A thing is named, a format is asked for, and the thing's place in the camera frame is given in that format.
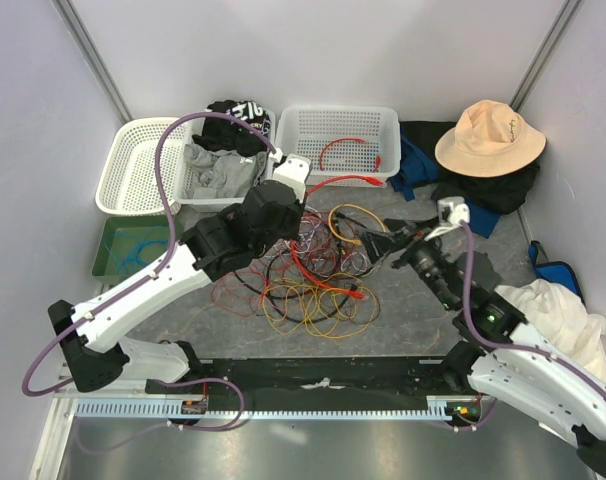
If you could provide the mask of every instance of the gray floor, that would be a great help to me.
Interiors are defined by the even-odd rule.
[[[155,421],[83,419],[105,448]],[[110,454],[68,445],[59,480],[586,480],[574,449],[506,405],[476,433],[419,422],[250,421],[225,433],[162,429]]]
[[[391,188],[327,187],[308,204],[319,210],[345,202],[370,208],[382,218],[421,220],[435,215],[429,200],[432,187],[417,190],[417,200],[406,202]],[[179,213],[186,227],[200,218],[189,207]],[[476,236],[477,249],[489,254],[505,283],[521,286],[534,280],[527,259],[527,240],[516,213],[503,217],[492,236]],[[465,250],[462,232],[444,238],[445,249],[454,255]],[[132,332],[147,340],[187,340],[203,358],[277,356],[352,356],[445,354],[456,343],[451,314],[418,280],[410,267],[393,270],[384,265],[366,278],[366,284],[381,299],[381,316],[354,337],[329,340],[314,338],[303,329],[283,336],[263,316],[239,318],[210,302],[211,287],[188,294],[148,319]]]

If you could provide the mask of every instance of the green tray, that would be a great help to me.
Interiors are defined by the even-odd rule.
[[[174,225],[178,237],[183,226],[176,220]],[[116,285],[160,257],[169,238],[167,219],[162,215],[110,217],[105,221],[92,275],[105,285]]]

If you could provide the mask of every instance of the white wall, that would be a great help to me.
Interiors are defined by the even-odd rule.
[[[451,120],[509,102],[562,0],[74,0],[135,117],[247,97]]]
[[[23,397],[21,379],[52,338],[47,307],[97,286],[93,193],[117,126],[51,3],[0,2],[0,480],[27,478],[45,421],[50,399]]]
[[[525,205],[533,237],[606,317],[606,0],[583,2],[521,113],[548,139]]]

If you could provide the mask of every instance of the yellow cable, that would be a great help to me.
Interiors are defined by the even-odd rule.
[[[343,237],[343,236],[339,235],[336,232],[336,230],[334,229],[334,225],[332,225],[332,216],[336,213],[336,211],[339,208],[343,208],[343,207],[354,208],[356,210],[360,210],[361,212],[368,214],[370,217],[372,217],[374,220],[376,220],[379,223],[379,225],[381,226],[381,229],[384,232],[387,231],[387,229],[385,228],[385,224],[383,223],[383,220],[381,220],[374,212],[371,212],[367,208],[363,208],[359,205],[354,205],[353,203],[343,203],[341,205],[337,205],[336,207],[334,207],[327,216],[327,226],[330,228],[332,235],[334,235],[339,240],[343,240],[344,242],[352,243],[354,245],[362,245],[361,241],[358,238]]]
[[[370,294],[369,295],[370,298],[372,298],[372,300],[374,301],[374,308],[372,309],[372,315],[370,316],[369,320],[365,324],[363,324],[363,326],[361,328],[359,328],[355,332],[351,332],[351,333],[347,333],[347,334],[343,334],[343,335],[332,335],[332,333],[336,330],[336,328],[338,327],[338,325],[341,321],[340,318],[335,318],[334,323],[329,330],[327,330],[325,332],[321,331],[318,328],[318,326],[316,325],[316,323],[314,323],[312,320],[319,313],[324,315],[328,319],[332,318],[325,312],[325,310],[323,310],[323,308],[321,308],[322,298],[324,295],[327,295],[328,293],[332,295],[332,301],[334,303],[335,309],[337,310],[337,314],[347,320],[352,320],[353,318],[356,317],[356,314],[358,312],[358,302],[355,302],[355,304],[352,306],[353,307],[352,311],[350,311],[349,313],[345,313],[339,307],[339,302],[337,300],[338,297],[343,297],[344,294],[337,293],[334,290],[322,289],[322,288],[317,287],[316,285],[311,285],[311,284],[307,284],[307,283],[299,283],[290,278],[280,279],[279,281],[283,282],[283,283],[278,283],[279,281],[270,282],[270,284],[267,285],[267,287],[265,288],[265,292],[261,296],[261,306],[263,307],[263,312],[265,313],[265,316],[268,319],[270,326],[281,335],[289,335],[292,332],[294,332],[297,328],[299,328],[301,325],[304,324],[307,333],[312,335],[313,337],[327,338],[327,339],[331,339],[331,340],[340,340],[343,338],[352,337],[354,335],[358,335],[359,333],[365,331],[365,329],[367,329],[370,326],[370,324],[372,323],[372,321],[374,320],[376,312],[380,308],[379,301],[376,298],[376,295],[374,295],[374,292],[372,292],[372,290],[370,290],[369,288],[367,288],[363,285],[360,285],[361,282],[357,277],[354,277],[349,274],[341,273],[341,274],[332,275],[328,279],[328,281],[332,280],[333,277],[340,277],[342,279],[350,278],[350,279],[354,280],[355,282],[358,282],[359,283],[358,290],[365,290],[366,292],[368,292]],[[270,302],[268,301],[266,303],[266,298],[267,298],[266,294],[268,292],[270,292],[272,290],[276,290],[276,289],[286,289],[284,306],[283,306],[283,315],[280,318],[274,317],[270,314],[270,312],[268,310],[268,304]],[[308,292],[311,293],[311,298],[309,299],[309,301],[306,301],[303,299],[303,297],[306,294],[308,294]],[[285,320],[286,320],[285,317],[287,316],[287,313],[288,313],[288,301],[289,301],[288,297],[289,297],[290,293],[294,293],[293,297],[295,296],[296,298],[298,298],[299,308],[301,308],[301,311],[303,313],[303,320],[300,323],[297,323],[294,327],[292,327],[292,329],[285,331],[285,330],[282,330],[280,328],[280,325],[277,325],[277,323],[285,322]]]

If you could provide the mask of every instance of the white cable tray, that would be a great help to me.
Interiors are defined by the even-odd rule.
[[[85,418],[173,418],[173,419],[231,419],[235,411],[208,411],[204,415],[181,413],[181,400],[143,398],[86,398],[80,399],[77,417]],[[254,420],[412,420],[443,421],[452,417],[445,414],[447,403],[427,400],[426,410],[347,410],[347,411],[256,411],[243,413],[242,419]]]

